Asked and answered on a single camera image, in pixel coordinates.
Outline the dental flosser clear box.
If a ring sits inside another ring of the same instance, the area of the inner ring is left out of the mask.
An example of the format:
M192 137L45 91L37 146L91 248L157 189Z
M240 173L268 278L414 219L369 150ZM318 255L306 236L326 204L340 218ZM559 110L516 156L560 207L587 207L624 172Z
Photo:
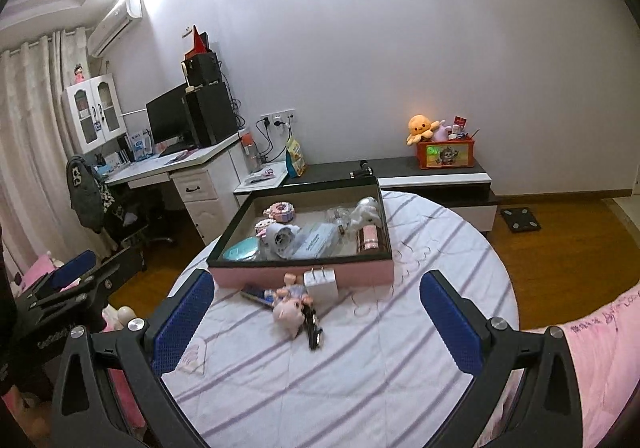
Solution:
M290 260L314 260L329 257L334 252L340 233L337 226L330 223L306 225L297 234L288 258Z

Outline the orange toy box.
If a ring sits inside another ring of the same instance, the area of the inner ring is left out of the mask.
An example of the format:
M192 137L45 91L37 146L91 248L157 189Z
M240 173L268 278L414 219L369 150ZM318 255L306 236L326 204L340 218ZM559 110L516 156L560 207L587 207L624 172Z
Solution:
M473 139L454 139L446 142L418 142L416 157L419 168L472 168L475 164Z

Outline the clear glass bottle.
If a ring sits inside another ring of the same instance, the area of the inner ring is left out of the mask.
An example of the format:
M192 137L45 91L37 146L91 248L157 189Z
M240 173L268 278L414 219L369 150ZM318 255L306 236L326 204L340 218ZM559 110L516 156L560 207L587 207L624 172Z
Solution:
M350 211L347 208L336 206L326 211L326 221L337 226L340 234L346 234L350 226Z

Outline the clear heart acrylic piece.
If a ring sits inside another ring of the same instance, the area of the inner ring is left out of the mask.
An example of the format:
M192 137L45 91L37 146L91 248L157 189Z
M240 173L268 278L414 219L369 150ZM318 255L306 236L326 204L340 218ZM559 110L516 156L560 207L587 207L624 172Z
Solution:
M184 351L177 369L186 373L196 373L202 376L205 373L206 341L196 336Z

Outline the snack bag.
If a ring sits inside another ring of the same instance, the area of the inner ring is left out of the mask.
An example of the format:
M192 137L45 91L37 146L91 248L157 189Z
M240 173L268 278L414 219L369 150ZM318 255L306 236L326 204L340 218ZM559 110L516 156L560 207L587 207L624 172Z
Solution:
M288 176L291 178L302 177L307 169L307 163L303 154L302 146L294 138L288 138L285 145L285 164Z

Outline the white air conditioner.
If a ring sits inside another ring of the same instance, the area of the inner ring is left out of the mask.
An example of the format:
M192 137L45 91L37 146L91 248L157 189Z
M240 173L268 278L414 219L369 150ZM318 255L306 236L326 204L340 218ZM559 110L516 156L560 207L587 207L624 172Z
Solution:
M100 58L108 46L143 17L142 0L123 0L91 32L87 48L93 58Z

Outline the black floor scale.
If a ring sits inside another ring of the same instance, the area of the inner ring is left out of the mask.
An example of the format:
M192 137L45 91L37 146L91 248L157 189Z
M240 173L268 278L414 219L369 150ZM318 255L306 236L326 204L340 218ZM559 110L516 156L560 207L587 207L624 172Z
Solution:
M514 234L541 230L540 223L529 208L502 208L500 215Z

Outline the black speaker box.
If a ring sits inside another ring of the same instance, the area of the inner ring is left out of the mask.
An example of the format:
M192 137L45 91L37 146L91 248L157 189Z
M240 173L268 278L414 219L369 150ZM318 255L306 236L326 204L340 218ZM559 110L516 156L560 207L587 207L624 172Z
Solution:
M214 52L202 52L183 60L182 70L186 84L200 87L214 84L222 80L220 63Z

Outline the black computer tower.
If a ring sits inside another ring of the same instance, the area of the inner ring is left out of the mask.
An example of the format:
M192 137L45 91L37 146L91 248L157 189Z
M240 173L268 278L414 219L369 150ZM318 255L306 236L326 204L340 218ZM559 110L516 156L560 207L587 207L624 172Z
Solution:
M238 122L223 82L187 92L184 102L191 134L198 148L217 145L238 132Z

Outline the black toy train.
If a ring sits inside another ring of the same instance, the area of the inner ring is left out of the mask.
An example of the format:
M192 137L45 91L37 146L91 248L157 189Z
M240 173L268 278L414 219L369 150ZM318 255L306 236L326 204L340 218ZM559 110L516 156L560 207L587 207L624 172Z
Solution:
M307 304L303 304L304 328L308 335L308 344L311 350L318 350L321 346L323 329L316 310Z

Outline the pink pig doll figure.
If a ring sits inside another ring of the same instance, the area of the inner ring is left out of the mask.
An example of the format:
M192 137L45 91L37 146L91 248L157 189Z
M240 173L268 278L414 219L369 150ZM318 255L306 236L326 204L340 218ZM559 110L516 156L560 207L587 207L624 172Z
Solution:
M305 322L305 310L311 309L314 299L299 276L285 274L283 282L284 286L274 292L272 318L290 338L296 338Z

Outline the rose gold cylinder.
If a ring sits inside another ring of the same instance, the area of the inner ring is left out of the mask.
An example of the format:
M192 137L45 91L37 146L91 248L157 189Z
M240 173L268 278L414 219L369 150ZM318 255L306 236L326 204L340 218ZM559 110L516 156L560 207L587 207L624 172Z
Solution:
M370 254L380 252L383 249L380 228L373 224L364 225L357 231L356 242L358 254Z

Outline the pink black storage box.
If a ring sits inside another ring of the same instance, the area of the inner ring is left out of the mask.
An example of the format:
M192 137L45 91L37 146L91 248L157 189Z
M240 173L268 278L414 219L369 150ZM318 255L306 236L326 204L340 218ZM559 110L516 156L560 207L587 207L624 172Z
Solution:
M250 194L207 266L226 289L282 286L285 274L334 272L339 288L394 281L382 192L374 177L291 185Z

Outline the black computer monitor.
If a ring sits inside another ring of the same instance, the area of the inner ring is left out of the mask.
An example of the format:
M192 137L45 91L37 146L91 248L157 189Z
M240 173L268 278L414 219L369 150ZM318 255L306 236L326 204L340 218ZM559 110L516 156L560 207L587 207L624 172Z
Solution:
M172 138L176 141L166 147L160 156L192 150L196 147L191 133L191 127L186 113L183 97L186 94L186 84L174 87L146 104L154 145L160 146Z

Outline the low black white cabinet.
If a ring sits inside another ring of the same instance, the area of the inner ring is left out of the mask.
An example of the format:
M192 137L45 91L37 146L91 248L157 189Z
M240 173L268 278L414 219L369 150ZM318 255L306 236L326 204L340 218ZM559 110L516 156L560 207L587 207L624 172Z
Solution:
M382 189L418 194L450 208L482 234L492 231L498 201L491 190L491 177L480 164L470 168L422 170L414 156L398 156L369 160L368 165ZM234 190L234 195L239 204L242 204L255 191L347 178L356 168L359 168L358 161L311 164L301 178L289 178L282 174L265 182L242 182Z

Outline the white desk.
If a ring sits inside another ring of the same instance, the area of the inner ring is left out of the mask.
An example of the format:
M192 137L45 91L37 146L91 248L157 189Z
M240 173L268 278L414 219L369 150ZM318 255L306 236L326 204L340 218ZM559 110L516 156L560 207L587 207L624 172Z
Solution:
M204 243L217 239L239 208L234 190L247 173L241 137L233 134L211 147L152 156L107 176L110 186L139 189L172 182Z

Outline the wall power outlet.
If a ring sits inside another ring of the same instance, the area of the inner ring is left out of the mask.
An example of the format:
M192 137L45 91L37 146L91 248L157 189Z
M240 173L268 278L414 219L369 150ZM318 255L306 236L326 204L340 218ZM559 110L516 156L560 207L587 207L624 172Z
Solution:
M276 112L269 112L260 116L261 121L268 121L270 125L281 126L291 125L295 121L296 113L294 109L285 109Z

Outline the striped white table cloth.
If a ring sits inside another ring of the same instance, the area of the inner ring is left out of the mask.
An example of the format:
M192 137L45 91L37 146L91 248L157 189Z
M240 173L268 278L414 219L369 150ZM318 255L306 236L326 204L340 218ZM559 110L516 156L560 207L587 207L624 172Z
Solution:
M440 270L488 317L518 324L497 253L466 220L415 194L386 192L395 280L345 291L318 313L318 350L267 309L219 291L164 381L213 447L421 447L468 387L419 298Z

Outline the white square charger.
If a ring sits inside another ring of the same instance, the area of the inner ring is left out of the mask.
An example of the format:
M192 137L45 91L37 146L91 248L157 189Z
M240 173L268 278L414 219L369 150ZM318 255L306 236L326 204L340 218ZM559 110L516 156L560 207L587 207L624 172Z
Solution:
M329 304L338 299L335 270L329 267L312 268L303 274L304 286L316 304Z

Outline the dark blue card box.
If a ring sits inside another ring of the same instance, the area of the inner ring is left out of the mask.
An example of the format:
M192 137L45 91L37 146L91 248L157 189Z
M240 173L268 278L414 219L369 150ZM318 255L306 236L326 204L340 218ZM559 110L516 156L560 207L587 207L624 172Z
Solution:
M275 290L264 289L254 284L246 284L243 286L240 294L243 298L268 308L273 308L276 304L277 294Z

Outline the black office chair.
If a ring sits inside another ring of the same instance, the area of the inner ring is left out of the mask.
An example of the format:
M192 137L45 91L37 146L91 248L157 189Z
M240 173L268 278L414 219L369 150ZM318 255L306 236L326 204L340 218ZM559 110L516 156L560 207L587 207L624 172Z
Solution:
M111 256L130 246L175 244L166 212L154 194L142 196L132 190L114 194L105 178L79 154L66 163L66 182L70 207L81 226L106 237Z

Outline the teal round tin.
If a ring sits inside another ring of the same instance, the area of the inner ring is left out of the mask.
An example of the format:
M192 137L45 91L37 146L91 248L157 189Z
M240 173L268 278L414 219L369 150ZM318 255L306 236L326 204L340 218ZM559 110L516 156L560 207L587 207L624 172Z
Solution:
M260 240L257 237L248 237L225 249L221 258L227 262L252 262L259 254Z

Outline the beige curtain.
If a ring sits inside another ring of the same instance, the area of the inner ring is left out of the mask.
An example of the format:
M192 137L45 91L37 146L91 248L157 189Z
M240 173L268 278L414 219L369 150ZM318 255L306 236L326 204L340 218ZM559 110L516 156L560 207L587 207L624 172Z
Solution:
M108 242L79 223L66 185L79 148L63 94L78 64L88 66L82 26L1 53L2 244L23 270L48 251L59 260L108 254Z

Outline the white glass door cabinet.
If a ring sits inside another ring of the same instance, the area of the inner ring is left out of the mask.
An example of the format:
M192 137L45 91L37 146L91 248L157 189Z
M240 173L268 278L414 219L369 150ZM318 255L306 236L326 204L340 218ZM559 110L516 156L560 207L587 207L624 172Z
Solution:
M81 153L91 152L127 133L111 74L66 87L64 108L74 145Z

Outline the orange octopus plush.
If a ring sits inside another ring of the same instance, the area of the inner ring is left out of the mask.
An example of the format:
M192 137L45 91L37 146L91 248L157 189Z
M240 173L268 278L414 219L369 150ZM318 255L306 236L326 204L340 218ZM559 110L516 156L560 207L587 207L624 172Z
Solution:
M409 135L406 139L406 144L412 146L424 140L432 139L439 127L439 121L431 121L423 114L416 114L408 122Z

